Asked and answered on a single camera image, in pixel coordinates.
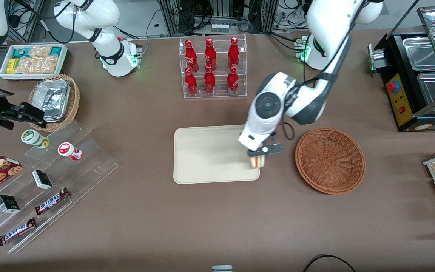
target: wicker basket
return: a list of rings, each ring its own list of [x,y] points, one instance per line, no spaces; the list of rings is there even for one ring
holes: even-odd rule
[[[33,129],[53,132],[56,129],[58,129],[59,127],[63,126],[64,124],[73,120],[73,118],[75,118],[76,112],[78,111],[78,103],[80,102],[80,90],[78,89],[78,86],[76,86],[75,81],[73,79],[71,79],[71,77],[66,76],[65,74],[59,74],[58,76],[52,76],[52,77],[49,77],[48,79],[44,79],[43,81],[52,81],[52,80],[57,80],[57,79],[65,79],[66,81],[68,81],[71,84],[71,90],[70,90],[70,94],[69,94],[69,98],[68,98],[68,105],[67,105],[67,110],[66,110],[66,114],[65,114],[66,115],[65,119],[59,123],[47,123],[46,128],[41,128],[35,124],[30,123],[29,125]],[[29,100],[28,100],[29,103],[31,103],[31,101],[33,100],[35,90],[36,90],[36,86],[33,88],[33,91],[29,95]]]
[[[310,186],[331,195],[355,189],[366,171],[359,145],[333,128],[308,131],[296,146],[295,163]]]

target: table surface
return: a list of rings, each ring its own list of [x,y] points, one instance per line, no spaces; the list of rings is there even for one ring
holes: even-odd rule
[[[422,162],[435,157],[435,133],[398,133],[380,77],[368,72],[367,45],[384,31],[353,31],[352,47],[323,116],[278,140],[256,181],[178,185],[174,132],[181,127],[243,124],[254,90],[268,74],[302,79],[294,52],[264,35],[247,35],[247,98],[184,100],[178,38],[151,40],[142,68],[109,76],[90,43],[68,44],[66,74],[81,92],[76,119],[120,166],[20,253],[0,249],[0,271],[301,271],[321,253],[357,271],[435,270],[435,187]],[[313,76],[307,68],[307,78]],[[0,87],[27,100],[35,82]],[[0,155],[29,149],[1,130]],[[330,196],[308,186],[295,166],[299,138],[333,127],[361,146],[367,169],[351,193]],[[348,271],[320,260],[309,271]]]

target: acrylic bottle rack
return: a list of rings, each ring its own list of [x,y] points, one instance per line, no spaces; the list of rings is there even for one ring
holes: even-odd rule
[[[238,38],[238,48],[239,48],[239,65],[237,67],[238,75],[238,91],[236,95],[228,94],[228,50],[231,45],[231,38]],[[206,61],[204,58],[204,52],[206,51],[206,38],[208,37],[187,37],[180,38],[179,40],[179,60],[181,62],[181,77],[182,77],[182,89],[184,98],[213,98],[213,97],[239,97],[247,95],[247,45],[245,35],[234,35],[234,36],[211,36],[213,39],[213,45],[216,49],[217,56],[217,70],[214,71],[216,76],[216,91],[214,94],[209,94],[205,90],[204,84],[204,68],[206,67]],[[197,62],[199,64],[198,72],[194,73],[197,80],[197,95],[190,96],[187,88],[186,82],[184,81],[185,73],[184,69],[187,67],[186,63],[186,47],[184,42],[186,40],[192,41],[192,47],[197,53]]]
[[[5,235],[34,217],[38,227],[24,232],[7,244],[0,247],[7,253],[17,253],[29,242],[40,235],[60,216],[76,205],[88,191],[110,174],[117,164],[110,155],[98,146],[90,136],[90,131],[77,121],[54,131],[48,136],[50,146],[43,150],[31,148],[19,158],[23,170],[16,178],[6,181],[0,186],[0,195],[14,196],[19,212],[11,215],[0,210],[0,236]],[[73,161],[58,154],[57,148],[63,142],[70,142],[82,151],[82,158]],[[31,175],[33,170],[46,172],[53,186],[43,190],[36,186]],[[41,215],[36,215],[35,207],[41,205],[51,196],[67,187],[71,195],[59,201]]]

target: yellow control panel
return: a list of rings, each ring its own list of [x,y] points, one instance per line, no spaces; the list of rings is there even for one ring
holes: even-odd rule
[[[402,81],[399,74],[396,74],[387,84],[387,93],[389,94],[390,103],[394,110],[395,119],[399,126],[411,120],[412,110],[410,109],[409,101],[402,87]]]

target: coca-cola bottle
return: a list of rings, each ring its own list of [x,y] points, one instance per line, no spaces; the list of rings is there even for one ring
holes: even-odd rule
[[[236,74],[236,66],[229,69],[228,74],[228,94],[235,95],[238,92],[238,75]]]
[[[197,81],[194,75],[192,74],[192,70],[189,67],[186,67],[184,70],[186,73],[186,77],[184,81],[186,81],[186,88],[188,89],[188,93],[190,96],[197,95]]]
[[[184,42],[186,45],[186,62],[188,67],[192,69],[193,73],[197,73],[199,71],[199,65],[197,64],[197,54],[194,48],[192,48],[192,42],[190,40],[186,40]]]
[[[204,75],[204,82],[206,84],[206,92],[213,94],[216,90],[216,77],[210,65],[206,66],[206,74]]]
[[[228,66],[231,69],[231,67],[233,66],[238,67],[238,64],[239,64],[238,38],[233,37],[231,38],[231,46],[229,47],[229,51],[228,51]]]
[[[215,71],[218,68],[218,60],[216,57],[216,49],[213,46],[213,40],[211,38],[206,39],[206,51],[204,52],[206,57],[206,65],[211,66],[211,69]]]

